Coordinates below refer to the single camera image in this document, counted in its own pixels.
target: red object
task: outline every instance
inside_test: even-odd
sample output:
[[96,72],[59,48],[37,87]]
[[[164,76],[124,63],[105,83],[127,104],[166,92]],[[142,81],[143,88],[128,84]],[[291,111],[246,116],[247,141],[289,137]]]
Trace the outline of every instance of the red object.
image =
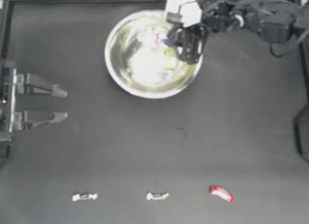
[[210,194],[218,196],[227,202],[234,202],[234,195],[224,188],[211,185],[210,186]]

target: stainless steel bowl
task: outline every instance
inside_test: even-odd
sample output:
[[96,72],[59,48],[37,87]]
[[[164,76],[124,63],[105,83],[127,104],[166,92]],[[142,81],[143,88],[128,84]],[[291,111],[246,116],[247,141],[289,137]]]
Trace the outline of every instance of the stainless steel bowl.
[[164,45],[171,25],[163,11],[140,11],[115,26],[105,42],[105,66],[117,85],[142,98],[167,98],[190,85],[200,69]]

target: black cable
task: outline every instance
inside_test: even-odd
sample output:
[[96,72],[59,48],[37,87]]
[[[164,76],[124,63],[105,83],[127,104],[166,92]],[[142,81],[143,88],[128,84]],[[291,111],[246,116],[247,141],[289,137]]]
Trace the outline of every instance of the black cable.
[[294,42],[294,44],[282,53],[275,53],[274,43],[269,43],[269,51],[270,51],[271,55],[274,57],[277,57],[277,58],[281,58],[285,55],[290,54],[295,50],[295,48],[301,45],[301,43],[302,43],[302,41],[303,41],[303,39],[306,38],[307,35],[309,35],[309,29],[302,32],[302,35],[299,36],[299,38],[297,39],[297,41]]
[[187,5],[187,4],[192,4],[192,3],[200,3],[203,0],[194,0],[194,1],[190,1],[190,2],[187,2],[187,3],[183,3],[183,4],[180,4],[179,5],[179,11],[180,11],[180,7],[182,6],[184,6],[184,5]]

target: white object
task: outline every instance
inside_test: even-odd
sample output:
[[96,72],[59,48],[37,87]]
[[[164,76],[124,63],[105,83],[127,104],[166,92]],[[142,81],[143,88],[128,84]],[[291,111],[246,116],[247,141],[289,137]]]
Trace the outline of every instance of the white object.
[[84,193],[84,194],[76,193],[72,195],[72,201],[88,201],[96,199],[97,199],[97,193]]
[[160,201],[160,200],[164,200],[167,197],[168,197],[167,192],[164,192],[164,193],[148,192],[147,195],[146,195],[146,200],[148,200],[148,201]]
[[202,10],[195,0],[167,0],[166,16],[171,12],[180,14],[180,22],[184,27],[188,27],[202,20]]

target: small object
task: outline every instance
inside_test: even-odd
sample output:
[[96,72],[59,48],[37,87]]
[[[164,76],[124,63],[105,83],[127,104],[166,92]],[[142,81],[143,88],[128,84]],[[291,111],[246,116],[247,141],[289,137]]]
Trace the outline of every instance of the small object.
[[227,202],[234,202],[234,195],[224,188],[211,185],[210,186],[210,194],[218,196]]
[[146,200],[148,200],[148,201],[160,201],[160,200],[164,200],[167,197],[168,197],[167,192],[164,192],[164,193],[148,192],[147,195],[146,195]]
[[84,193],[84,194],[73,194],[72,195],[72,201],[88,201],[88,200],[96,200],[97,193]]

